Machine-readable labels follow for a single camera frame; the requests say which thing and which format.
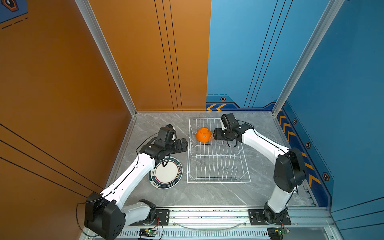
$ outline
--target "orange panel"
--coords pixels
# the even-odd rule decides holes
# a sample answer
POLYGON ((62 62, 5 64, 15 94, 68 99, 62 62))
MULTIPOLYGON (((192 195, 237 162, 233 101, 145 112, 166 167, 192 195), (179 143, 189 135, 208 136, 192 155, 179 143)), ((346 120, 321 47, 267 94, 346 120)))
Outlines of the orange panel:
POLYGON ((138 111, 204 110, 211 1, 92 1, 138 111))
MULTIPOLYGON (((9 23, 0 28, 0 123, 101 187, 2 126, 0 139, 100 192, 131 116, 75 1, 29 0, 28 14, 1 27, 9 23)), ((3 142, 0 157, 91 193, 3 142)), ((1 239, 78 239, 74 211, 84 197, 3 159, 0 181, 1 239)))

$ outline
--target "dish rack wire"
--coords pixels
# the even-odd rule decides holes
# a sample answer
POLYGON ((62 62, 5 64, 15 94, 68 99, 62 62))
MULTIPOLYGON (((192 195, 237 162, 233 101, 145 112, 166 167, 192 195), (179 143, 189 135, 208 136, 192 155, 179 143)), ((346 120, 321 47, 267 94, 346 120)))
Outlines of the dish rack wire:
POLYGON ((229 147, 226 141, 222 140, 199 142, 196 139, 196 133, 202 127, 213 132, 215 128, 222 127, 221 119, 189 119, 187 182, 251 182, 243 144, 239 142, 236 147, 229 147))

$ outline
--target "black mounting plate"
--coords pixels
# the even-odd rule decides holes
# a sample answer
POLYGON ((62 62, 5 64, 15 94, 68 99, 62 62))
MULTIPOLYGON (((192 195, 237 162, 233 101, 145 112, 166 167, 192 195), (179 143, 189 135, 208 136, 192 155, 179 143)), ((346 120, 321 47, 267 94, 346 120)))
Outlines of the black mounting plate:
MULTIPOLYGON (((159 217, 159 221, 161 225, 167 226, 169 223, 169 209, 156 209, 156 215, 159 217)), ((134 222, 131 224, 131 226, 155 226, 157 224, 157 221, 154 220, 151 224, 145 225, 143 221, 134 222)))
MULTIPOLYGON (((274 226, 271 224, 266 223, 265 216, 263 214, 264 209, 249 209, 248 215, 249 220, 251 221, 251 225, 268 225, 268 226, 274 226)), ((288 212, 284 214, 279 220, 278 223, 276 223, 276 226, 280 226, 280 221, 282 220, 284 225, 291 225, 291 219, 288 215, 288 212)))

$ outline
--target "yellow chevron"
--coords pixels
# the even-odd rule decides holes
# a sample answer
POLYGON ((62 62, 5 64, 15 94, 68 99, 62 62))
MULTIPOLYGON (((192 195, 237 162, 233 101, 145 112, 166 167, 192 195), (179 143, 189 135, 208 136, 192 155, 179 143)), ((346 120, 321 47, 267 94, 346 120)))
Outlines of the yellow chevron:
POLYGON ((312 170, 313 170, 313 167, 312 167, 311 165, 309 165, 309 164, 308 164, 308 163, 306 163, 306 162, 305 162, 304 164, 305 164, 305 166, 306 166, 306 167, 309 167, 310 169, 312 169, 312 170))
POLYGON ((212 104, 211 106, 209 106, 209 108, 207 108, 208 111, 212 111, 211 110, 211 107, 215 106, 216 104, 212 104))
POLYGON ((288 123, 284 123, 283 126, 284 126, 283 131, 284 131, 284 133, 285 133, 285 127, 290 127, 291 125, 289 125, 288 123))
POLYGON ((321 182, 320 182, 319 179, 315 178, 314 176, 312 176, 312 175, 310 174, 310 187, 311 187, 311 188, 312 188, 312 180, 315 180, 316 182, 318 182, 319 184, 321 184, 321 182))
POLYGON ((220 107, 216 108, 217 111, 221 111, 220 108, 224 107, 225 104, 221 105, 220 107))
POLYGON ((285 119, 286 119, 286 116, 283 116, 283 115, 280 116, 280 125, 281 125, 281 119, 282 119, 282 118, 285 118, 285 119))
POLYGON ((296 134, 295 134, 294 132, 290 132, 290 131, 288 131, 288 137, 287 137, 287 138, 288 138, 288 142, 289 142, 289 136, 290 136, 290 135, 292 135, 292 136, 296 136, 296 134))

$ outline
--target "orange bowl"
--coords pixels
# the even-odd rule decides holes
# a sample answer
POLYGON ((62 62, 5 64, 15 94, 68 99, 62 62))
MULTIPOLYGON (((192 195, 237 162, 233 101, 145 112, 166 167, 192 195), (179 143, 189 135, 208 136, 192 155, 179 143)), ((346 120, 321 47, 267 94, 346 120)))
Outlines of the orange bowl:
POLYGON ((206 128, 200 128, 196 133, 196 138, 199 142, 209 142, 212 139, 212 132, 206 128))

